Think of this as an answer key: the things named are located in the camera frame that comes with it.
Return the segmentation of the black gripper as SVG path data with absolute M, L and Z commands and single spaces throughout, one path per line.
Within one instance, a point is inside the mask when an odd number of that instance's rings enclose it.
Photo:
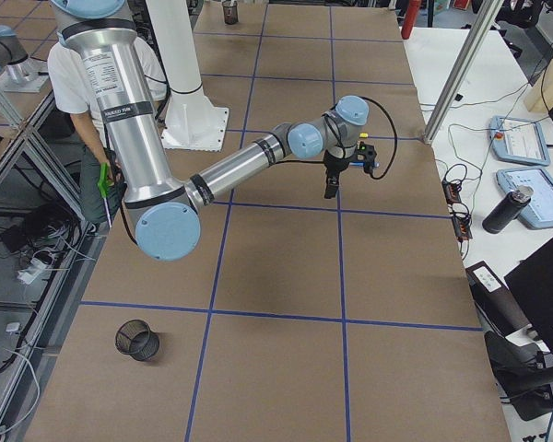
M 360 145 L 367 147 L 366 151 L 358 151 Z M 351 162 L 363 162 L 363 171 L 372 176 L 378 167 L 375 161 L 377 152 L 373 145 L 358 143 L 344 150 L 342 157 L 334 157 L 329 151 L 324 153 L 324 165 L 326 168 L 326 181 L 324 199 L 336 198 L 339 189 L 339 176 L 348 168 Z

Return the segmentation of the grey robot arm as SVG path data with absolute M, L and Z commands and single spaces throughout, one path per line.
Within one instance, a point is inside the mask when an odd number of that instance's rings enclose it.
M 136 29 L 124 1 L 56 1 L 60 40 L 81 58 L 100 107 L 106 138 L 121 164 L 125 206 L 137 246 L 150 257 L 174 261 L 196 246 L 198 211 L 215 198 L 283 158 L 322 156 L 327 197 L 352 163 L 372 174 L 375 151 L 359 138 L 369 116 L 365 99 L 345 96 L 312 122 L 282 123 L 250 145 L 178 180 L 166 156 L 170 146 L 220 149 L 229 112 L 214 106 L 202 88 L 187 6 L 147 5 L 171 91 L 164 129 L 135 51 Z
M 46 63 L 32 59 L 16 32 L 0 25 L 0 88 L 5 92 L 39 93 L 47 79 Z

